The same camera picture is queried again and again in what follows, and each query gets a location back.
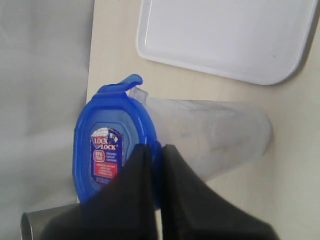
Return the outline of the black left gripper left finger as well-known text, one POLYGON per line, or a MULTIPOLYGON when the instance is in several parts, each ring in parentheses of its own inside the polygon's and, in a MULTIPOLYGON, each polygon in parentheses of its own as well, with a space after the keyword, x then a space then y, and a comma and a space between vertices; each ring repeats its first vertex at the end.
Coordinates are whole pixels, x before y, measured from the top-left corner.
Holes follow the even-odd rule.
POLYGON ((155 240, 152 154, 137 144, 116 177, 89 200, 49 221, 42 240, 155 240))

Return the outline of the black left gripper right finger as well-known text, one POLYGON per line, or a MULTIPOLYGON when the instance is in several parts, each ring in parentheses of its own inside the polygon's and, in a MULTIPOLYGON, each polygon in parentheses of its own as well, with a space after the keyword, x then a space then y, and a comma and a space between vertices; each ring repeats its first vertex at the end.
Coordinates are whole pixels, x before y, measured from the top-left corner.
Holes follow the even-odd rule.
POLYGON ((174 145, 162 149, 162 236, 165 240, 277 240, 273 227, 210 189, 174 145))

